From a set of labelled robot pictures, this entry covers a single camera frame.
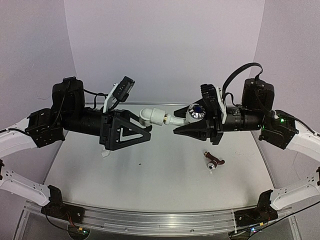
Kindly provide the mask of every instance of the white table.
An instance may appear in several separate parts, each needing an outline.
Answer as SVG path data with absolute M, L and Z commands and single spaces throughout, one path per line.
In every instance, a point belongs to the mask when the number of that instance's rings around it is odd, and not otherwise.
M 120 105 L 139 115 L 157 107 L 173 113 L 182 106 Z M 251 132 L 225 132 L 219 145 L 154 126 L 151 141 L 102 158 L 99 137 L 69 132 L 45 183 L 63 200 L 85 206 L 146 212 L 198 212 L 254 206 L 273 189 Z M 210 171 L 203 152 L 225 164 Z

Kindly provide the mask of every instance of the table surface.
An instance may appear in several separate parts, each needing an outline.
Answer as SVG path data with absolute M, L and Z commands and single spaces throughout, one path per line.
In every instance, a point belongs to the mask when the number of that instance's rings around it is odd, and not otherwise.
M 182 106 L 120 105 L 172 114 Z M 273 189 L 251 132 L 225 132 L 219 145 L 175 135 L 175 126 L 153 126 L 151 141 L 101 155 L 99 137 L 69 132 L 45 183 L 63 200 L 106 209 L 141 212 L 199 212 L 254 206 Z M 207 168 L 205 151 L 225 164 Z

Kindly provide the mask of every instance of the black cylinder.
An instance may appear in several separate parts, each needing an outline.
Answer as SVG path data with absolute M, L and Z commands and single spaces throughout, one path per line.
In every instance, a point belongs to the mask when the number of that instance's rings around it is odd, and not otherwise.
M 77 133 L 100 136 L 101 115 L 101 111 L 84 108 L 77 118 L 62 115 L 62 127 Z
M 223 124 L 224 132 L 254 131 L 262 126 L 264 114 L 241 107 L 227 107 L 227 117 Z

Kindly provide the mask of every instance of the metal frame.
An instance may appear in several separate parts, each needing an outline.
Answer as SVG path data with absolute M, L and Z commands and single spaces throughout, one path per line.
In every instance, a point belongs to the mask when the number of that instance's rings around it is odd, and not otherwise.
M 239 210 L 155 213 L 103 209 L 88 206 L 81 207 L 85 210 L 82 224 L 77 224 L 79 227 L 115 234 L 161 237 L 203 236 L 233 232 L 236 230 L 233 212 Z M 292 212 L 291 207 L 278 211 L 279 219 Z M 30 214 L 43 216 L 44 221 L 46 220 L 45 216 L 41 214 L 41 207 L 27 201 L 17 225 L 17 230 L 13 237 L 14 240 L 23 239 Z M 69 224 L 65 220 L 52 219 L 65 223 L 66 227 Z M 291 219 L 290 224 L 293 224 L 291 230 L 292 235 L 295 237 L 294 240 L 300 240 L 295 217 L 291 216 L 289 219 Z M 248 227 L 249 226 L 238 228 L 237 231 Z

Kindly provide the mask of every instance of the white wall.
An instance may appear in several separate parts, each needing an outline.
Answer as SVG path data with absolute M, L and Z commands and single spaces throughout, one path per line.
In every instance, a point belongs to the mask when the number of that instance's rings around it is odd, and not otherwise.
M 107 93 L 127 75 L 129 102 L 190 103 L 200 84 L 222 86 L 254 59 L 263 10 L 264 0 L 65 1 L 78 78 Z
M 254 60 L 261 79 L 274 85 L 273 109 L 284 110 L 320 131 L 320 1 L 266 1 Z M 260 143 L 278 188 L 303 179 L 320 166 L 303 154 Z M 295 209 L 319 201 L 296 204 Z M 320 206 L 297 215 L 304 240 L 318 240 Z
M 0 129 L 52 105 L 51 92 L 75 75 L 63 1 L 0 0 Z M 3 158 L 4 164 L 42 182 L 59 143 Z M 12 239 L 25 199 L 0 192 L 0 239 Z

